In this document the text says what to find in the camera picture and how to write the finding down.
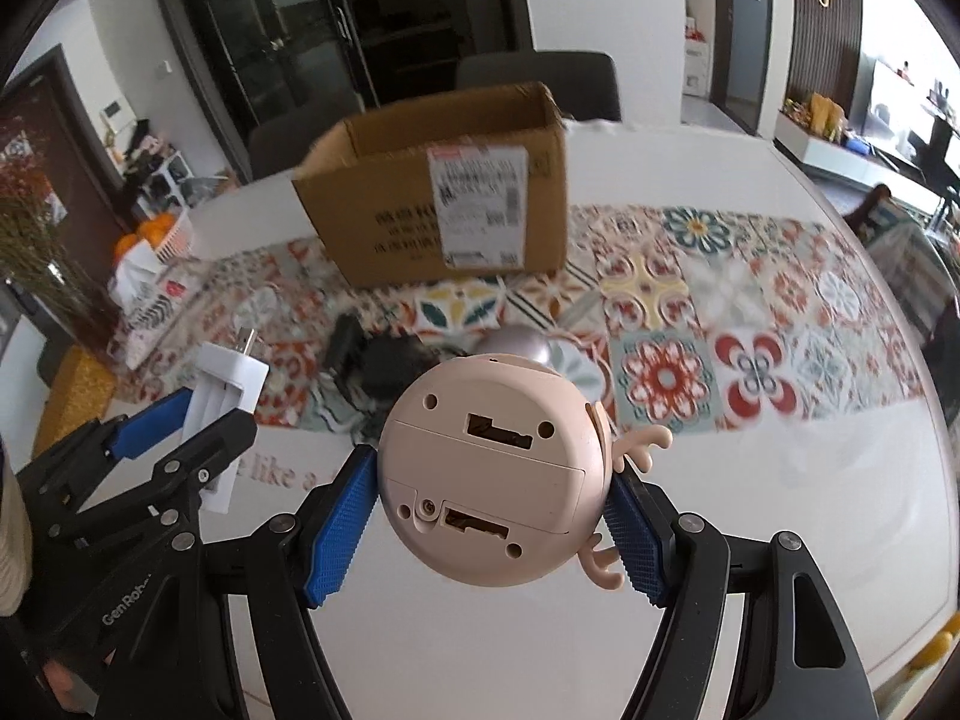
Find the person's hand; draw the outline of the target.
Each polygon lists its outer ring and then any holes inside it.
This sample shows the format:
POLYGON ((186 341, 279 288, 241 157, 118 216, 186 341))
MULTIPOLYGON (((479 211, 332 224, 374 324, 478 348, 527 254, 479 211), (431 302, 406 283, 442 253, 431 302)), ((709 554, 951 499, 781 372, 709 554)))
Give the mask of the person's hand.
POLYGON ((70 713, 86 713, 93 717, 98 708, 98 694, 78 674, 57 660, 47 660, 43 673, 62 709, 70 713))

